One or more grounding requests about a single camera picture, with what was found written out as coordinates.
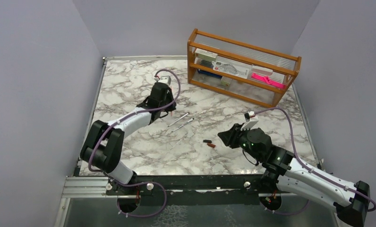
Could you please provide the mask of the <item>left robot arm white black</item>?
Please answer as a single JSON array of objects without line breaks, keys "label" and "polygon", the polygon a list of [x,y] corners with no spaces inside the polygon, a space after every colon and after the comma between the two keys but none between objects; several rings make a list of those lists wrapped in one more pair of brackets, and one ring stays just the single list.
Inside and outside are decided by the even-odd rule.
[{"label": "left robot arm white black", "polygon": [[124,194],[136,189],[134,171],[121,161],[124,139],[140,128],[172,112],[176,103],[169,83],[155,82],[150,95],[136,108],[117,120],[93,122],[80,151],[80,158],[118,181]]}]

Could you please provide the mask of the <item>white board marker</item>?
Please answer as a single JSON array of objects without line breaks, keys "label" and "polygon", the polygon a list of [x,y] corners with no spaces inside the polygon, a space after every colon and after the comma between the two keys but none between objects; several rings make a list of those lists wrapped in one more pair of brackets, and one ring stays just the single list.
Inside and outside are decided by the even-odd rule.
[{"label": "white board marker", "polygon": [[174,124],[176,124],[178,121],[182,120],[184,117],[188,116],[190,113],[185,113],[184,115],[182,115],[181,117],[179,117],[178,119],[176,119],[174,122],[172,122],[170,125],[168,125],[168,127],[171,127],[173,126]]},{"label": "white board marker", "polygon": [[194,120],[195,118],[194,117],[192,117],[191,119],[189,119],[188,121],[186,121],[185,123],[183,123],[182,125],[180,125],[180,126],[178,126],[176,129],[173,129],[171,132],[175,132],[175,131],[177,131],[177,130],[179,130],[179,129],[181,129],[182,127],[184,127],[185,125],[187,125],[187,124],[189,124],[189,123],[191,123],[193,120]]}]

